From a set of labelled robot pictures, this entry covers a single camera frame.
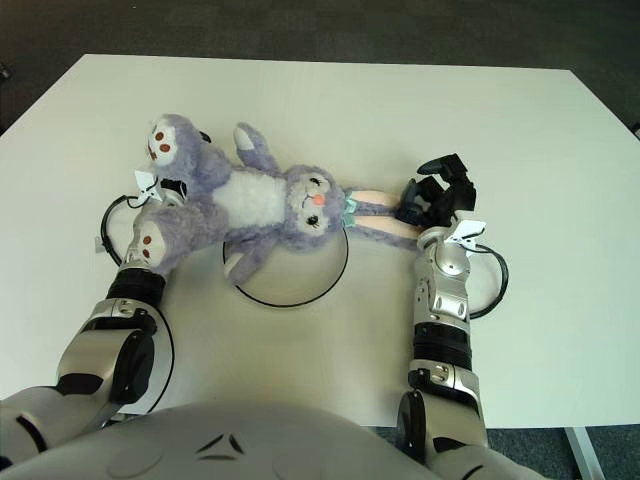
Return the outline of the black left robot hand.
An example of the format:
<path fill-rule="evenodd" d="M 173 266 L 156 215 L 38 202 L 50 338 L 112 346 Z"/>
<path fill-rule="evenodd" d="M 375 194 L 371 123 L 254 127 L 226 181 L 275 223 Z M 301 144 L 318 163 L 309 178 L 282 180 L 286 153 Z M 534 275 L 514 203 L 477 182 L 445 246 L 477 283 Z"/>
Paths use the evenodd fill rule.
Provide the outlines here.
<path fill-rule="evenodd" d="M 186 194 L 197 197 L 212 189 L 210 138 L 199 130 L 166 129 L 155 140 L 158 175 L 185 184 Z"/>

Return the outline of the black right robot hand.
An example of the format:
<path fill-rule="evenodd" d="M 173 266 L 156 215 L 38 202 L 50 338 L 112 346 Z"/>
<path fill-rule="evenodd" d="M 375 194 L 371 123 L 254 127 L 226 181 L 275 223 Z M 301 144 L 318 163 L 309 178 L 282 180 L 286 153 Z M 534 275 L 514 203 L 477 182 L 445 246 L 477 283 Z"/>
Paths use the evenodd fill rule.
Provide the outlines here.
<path fill-rule="evenodd" d="M 457 211 L 475 209 L 474 183 L 456 153 L 422 164 L 417 173 L 423 178 L 407 183 L 394 214 L 397 220 L 424 229 L 450 227 Z"/>

